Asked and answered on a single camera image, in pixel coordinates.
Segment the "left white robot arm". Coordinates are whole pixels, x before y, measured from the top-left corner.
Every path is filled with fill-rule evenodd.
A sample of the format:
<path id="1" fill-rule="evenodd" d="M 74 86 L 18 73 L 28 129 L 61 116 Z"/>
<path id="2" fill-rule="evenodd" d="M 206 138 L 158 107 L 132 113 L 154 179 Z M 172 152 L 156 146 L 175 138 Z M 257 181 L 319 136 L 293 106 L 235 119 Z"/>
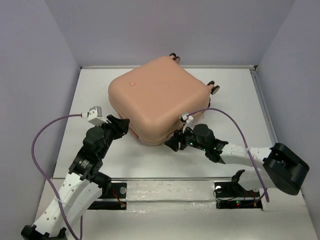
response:
<path id="1" fill-rule="evenodd" d="M 25 240 L 66 240 L 67 234 L 82 239 L 73 225 L 83 223 L 85 211 L 95 200 L 110 194 L 112 179 L 100 172 L 100 168 L 112 142 L 128 133 L 130 120 L 112 115 L 101 118 L 91 112 L 87 117 L 93 127 L 87 130 L 60 189 L 39 170 L 50 184 L 54 198 L 33 224 L 24 226 L 21 235 Z"/>

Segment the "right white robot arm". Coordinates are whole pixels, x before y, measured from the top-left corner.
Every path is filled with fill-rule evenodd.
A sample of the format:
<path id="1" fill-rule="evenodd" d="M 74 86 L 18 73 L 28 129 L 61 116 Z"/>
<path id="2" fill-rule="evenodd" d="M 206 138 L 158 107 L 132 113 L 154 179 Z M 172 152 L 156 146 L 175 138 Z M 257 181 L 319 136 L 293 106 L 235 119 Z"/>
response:
<path id="1" fill-rule="evenodd" d="M 252 148 L 235 145 L 216 138 L 206 124 L 175 130 L 165 145 L 175 152 L 187 147 L 201 150 L 213 163 L 252 167 L 252 171 L 240 169 L 232 176 L 230 190 L 235 196 L 263 188 L 277 188 L 296 196 L 310 170 L 285 144 L 277 142 L 272 147 Z"/>

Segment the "pink hard-shell suitcase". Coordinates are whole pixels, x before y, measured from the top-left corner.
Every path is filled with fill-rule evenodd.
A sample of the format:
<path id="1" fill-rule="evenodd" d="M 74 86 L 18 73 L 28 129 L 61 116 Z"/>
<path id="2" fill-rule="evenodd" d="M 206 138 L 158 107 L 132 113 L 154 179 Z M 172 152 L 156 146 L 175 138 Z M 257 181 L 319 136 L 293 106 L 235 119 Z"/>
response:
<path id="1" fill-rule="evenodd" d="M 180 66 L 175 53 L 158 57 L 111 81 L 108 100 L 132 134 L 147 146 L 164 143 L 183 126 L 181 116 L 194 119 L 208 108 L 220 87 L 203 83 Z"/>

